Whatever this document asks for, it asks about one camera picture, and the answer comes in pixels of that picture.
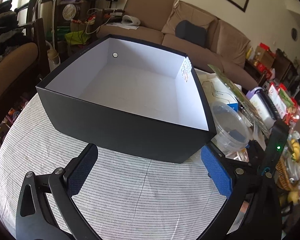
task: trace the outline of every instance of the lime green bag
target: lime green bag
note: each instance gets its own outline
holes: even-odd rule
[[[84,31],[78,31],[65,34],[65,38],[68,45],[84,45],[87,43],[90,35],[86,34]]]

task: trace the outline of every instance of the sofa seat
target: sofa seat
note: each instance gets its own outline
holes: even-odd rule
[[[208,66],[208,64],[211,64],[223,72],[223,65],[218,56],[208,49],[180,39],[173,34],[166,34],[162,45],[186,53],[195,68],[212,73],[213,70]]]
[[[127,30],[121,27],[103,25],[97,34],[98,38],[103,38],[109,34],[121,35],[131,38],[136,38],[144,41],[150,41],[153,43],[161,44],[164,34],[154,29],[139,26],[137,30]]]
[[[242,86],[246,90],[252,90],[258,86],[257,81],[255,81],[243,68],[220,55],[218,55],[218,57],[223,65],[224,74],[233,83]]]
[[[38,56],[35,43],[27,43],[9,53],[0,62],[0,96]]]

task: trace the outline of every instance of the silver bolt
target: silver bolt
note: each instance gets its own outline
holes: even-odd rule
[[[32,175],[33,175],[33,172],[32,172],[32,171],[28,171],[28,172],[26,173],[26,177],[27,177],[27,178],[31,178]]]
[[[272,178],[272,174],[270,172],[266,172],[266,177],[271,179]]]
[[[236,168],[236,169],[235,169],[235,172],[236,172],[237,174],[239,174],[239,175],[242,175],[242,174],[244,173],[244,170],[241,169],[241,168]]]
[[[54,173],[55,174],[61,174],[63,172],[63,168],[56,168],[55,170],[54,170]]]

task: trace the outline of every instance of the striped tablecloth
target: striped tablecloth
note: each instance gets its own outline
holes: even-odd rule
[[[54,129],[35,95],[0,149],[0,220],[15,236],[16,208],[27,171],[51,173],[87,143]],[[49,203],[68,231],[52,195]],[[99,148],[80,193],[79,210],[104,239],[196,239],[225,201],[207,176],[199,153],[183,164],[164,163]]]

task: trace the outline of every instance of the basket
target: basket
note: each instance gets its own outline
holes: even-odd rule
[[[287,191],[296,190],[295,187],[291,184],[291,182],[289,180],[289,176],[287,173],[287,167],[286,167],[284,158],[282,156],[280,157],[275,168],[279,172],[279,179],[277,181],[277,186],[279,188],[287,190]]]

